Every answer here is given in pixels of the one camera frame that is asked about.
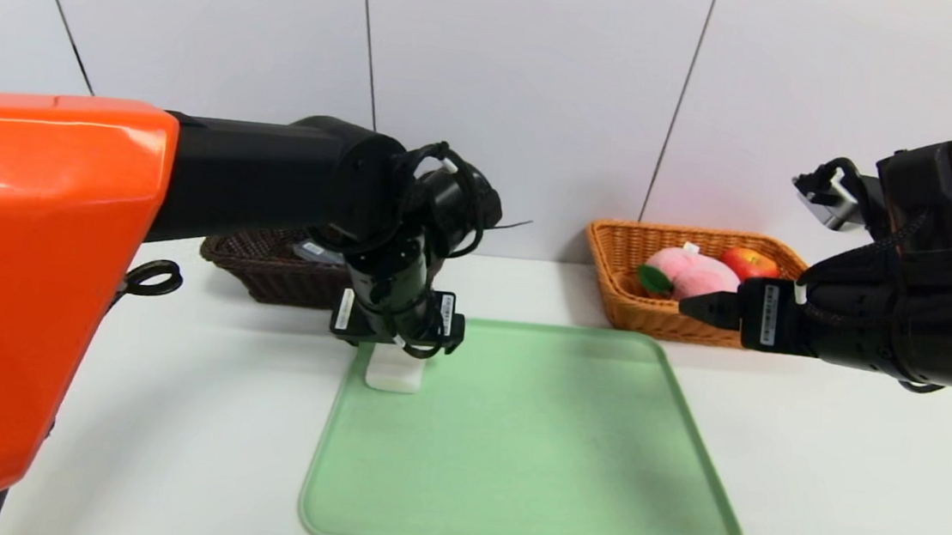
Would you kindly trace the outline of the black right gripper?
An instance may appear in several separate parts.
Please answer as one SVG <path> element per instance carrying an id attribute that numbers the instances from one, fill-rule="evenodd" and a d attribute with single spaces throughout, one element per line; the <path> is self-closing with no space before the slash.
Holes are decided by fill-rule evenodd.
<path id="1" fill-rule="evenodd" d="M 679 301 L 681 316 L 720 330 L 741 330 L 745 349 L 816 357 L 846 368 L 885 371 L 891 294 L 879 286 L 825 283 L 796 303 L 795 284 L 749 279 L 738 293 Z"/>

